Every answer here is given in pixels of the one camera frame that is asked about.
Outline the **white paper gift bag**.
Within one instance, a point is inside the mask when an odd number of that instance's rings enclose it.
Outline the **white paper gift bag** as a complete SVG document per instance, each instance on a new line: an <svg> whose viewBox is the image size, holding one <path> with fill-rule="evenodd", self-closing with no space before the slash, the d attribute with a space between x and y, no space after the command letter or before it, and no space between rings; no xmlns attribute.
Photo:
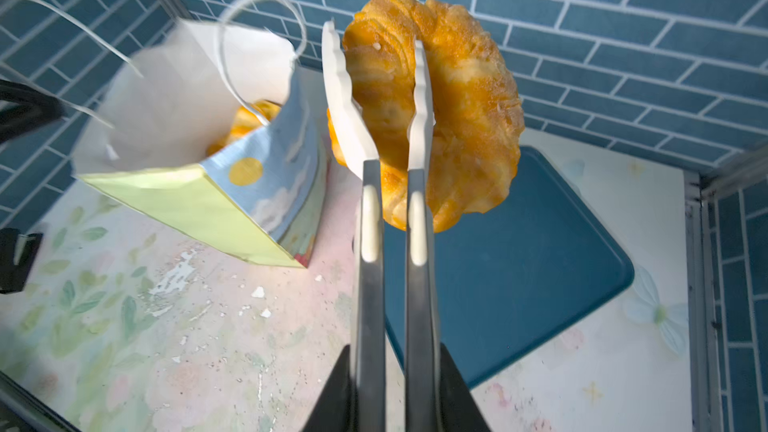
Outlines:
<svg viewBox="0 0 768 432"><path fill-rule="evenodd" d="M303 44L236 23L234 0L213 21L179 20L159 46L110 55L119 69L70 159L107 197L245 262L308 266L327 157L301 90ZM251 104L281 106L271 121ZM263 126L207 157L240 107Z"/></svg>

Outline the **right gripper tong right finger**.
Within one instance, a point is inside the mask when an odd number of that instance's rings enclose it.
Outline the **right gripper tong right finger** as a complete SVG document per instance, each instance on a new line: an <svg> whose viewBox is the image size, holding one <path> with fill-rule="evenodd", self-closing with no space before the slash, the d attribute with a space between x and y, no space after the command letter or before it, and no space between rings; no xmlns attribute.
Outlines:
<svg viewBox="0 0 768 432"><path fill-rule="evenodd" d="M435 119L427 54L420 40L414 42L414 58L415 112L408 128L405 425L408 431L439 431L439 321L433 219L426 193Z"/></svg>

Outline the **twisted knot bread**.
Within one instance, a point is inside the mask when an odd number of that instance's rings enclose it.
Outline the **twisted knot bread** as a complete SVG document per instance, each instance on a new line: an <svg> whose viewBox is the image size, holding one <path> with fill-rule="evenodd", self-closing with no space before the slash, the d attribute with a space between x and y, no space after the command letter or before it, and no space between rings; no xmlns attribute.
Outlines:
<svg viewBox="0 0 768 432"><path fill-rule="evenodd" d="M525 129L513 74L491 34L461 5L370 0L342 37L352 95L380 156L383 219L407 221L415 49L426 52L435 125L426 203L440 233L508 196Z"/></svg>

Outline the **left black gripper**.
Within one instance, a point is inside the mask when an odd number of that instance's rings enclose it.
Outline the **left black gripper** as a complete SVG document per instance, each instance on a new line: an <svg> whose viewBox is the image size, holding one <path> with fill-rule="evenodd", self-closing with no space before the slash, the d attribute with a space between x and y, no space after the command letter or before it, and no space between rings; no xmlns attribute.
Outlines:
<svg viewBox="0 0 768 432"><path fill-rule="evenodd" d="M54 96L27 85L2 80L1 143L33 132L64 117L65 108Z"/></svg>

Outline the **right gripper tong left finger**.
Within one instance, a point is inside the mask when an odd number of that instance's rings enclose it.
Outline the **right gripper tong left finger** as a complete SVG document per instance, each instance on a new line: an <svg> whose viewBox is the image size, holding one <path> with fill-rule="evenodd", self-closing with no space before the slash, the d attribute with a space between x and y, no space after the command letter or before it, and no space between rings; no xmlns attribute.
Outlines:
<svg viewBox="0 0 768 432"><path fill-rule="evenodd" d="M353 98L352 80L335 23L324 23L322 65L328 111L346 167L361 181L356 210L356 277L350 381L351 429L386 429L386 325L379 154Z"/></svg>

